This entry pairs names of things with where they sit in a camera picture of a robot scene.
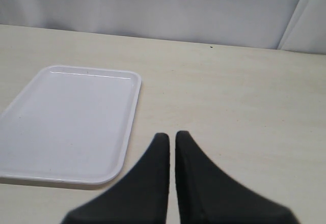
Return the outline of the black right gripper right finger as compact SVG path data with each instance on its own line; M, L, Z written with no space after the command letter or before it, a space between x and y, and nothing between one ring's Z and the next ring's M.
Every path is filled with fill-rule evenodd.
M298 223L292 211L241 185L216 166L188 131L175 139L181 223Z

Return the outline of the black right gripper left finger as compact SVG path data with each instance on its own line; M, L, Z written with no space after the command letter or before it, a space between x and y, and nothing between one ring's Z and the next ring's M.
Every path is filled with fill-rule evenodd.
M134 167L114 186L69 211L63 223L165 223L170 141L157 133Z

